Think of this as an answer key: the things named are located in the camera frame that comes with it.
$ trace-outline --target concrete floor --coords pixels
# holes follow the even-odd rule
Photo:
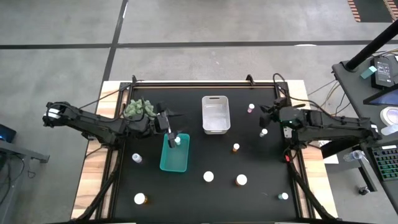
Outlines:
[[[0,0],[0,45],[110,43],[121,0]],[[130,0],[119,43],[188,41],[370,40],[388,24],[354,21],[346,0]],[[388,45],[387,49],[398,46]],[[331,66],[363,46],[118,49],[110,80],[305,80],[307,92],[333,79]],[[51,155],[33,162],[15,223],[69,219],[87,141],[70,128],[44,128],[48,101],[83,105],[98,97],[108,49],[0,50],[0,123],[18,131],[16,144]],[[322,103],[328,92],[310,96]],[[333,112],[343,92],[328,104]],[[341,114],[355,116],[349,106]],[[329,175],[339,217],[397,223],[379,187],[361,197],[357,170]]]

